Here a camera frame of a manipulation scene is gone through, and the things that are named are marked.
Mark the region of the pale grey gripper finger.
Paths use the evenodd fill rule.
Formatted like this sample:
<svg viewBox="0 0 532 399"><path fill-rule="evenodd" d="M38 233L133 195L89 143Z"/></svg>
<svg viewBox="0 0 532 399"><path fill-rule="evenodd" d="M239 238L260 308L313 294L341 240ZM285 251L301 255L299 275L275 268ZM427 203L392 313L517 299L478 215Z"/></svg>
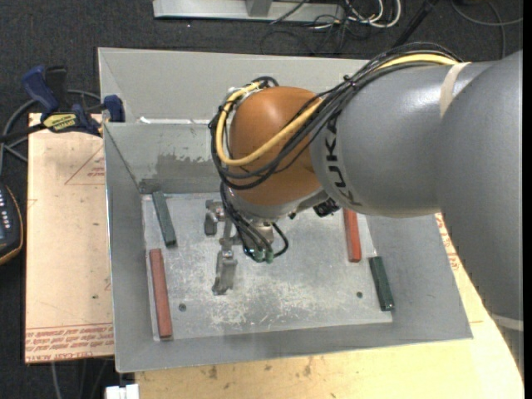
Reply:
<svg viewBox="0 0 532 399"><path fill-rule="evenodd" d="M238 261L234 258L231 250L221 250L218 252L215 279L212 286L214 295L224 295L234 286L234 276Z"/></svg>
<svg viewBox="0 0 532 399"><path fill-rule="evenodd" d="M226 220L225 208L221 201L208 199L205 201L204 233L207 236L217 234L218 223Z"/></svg>

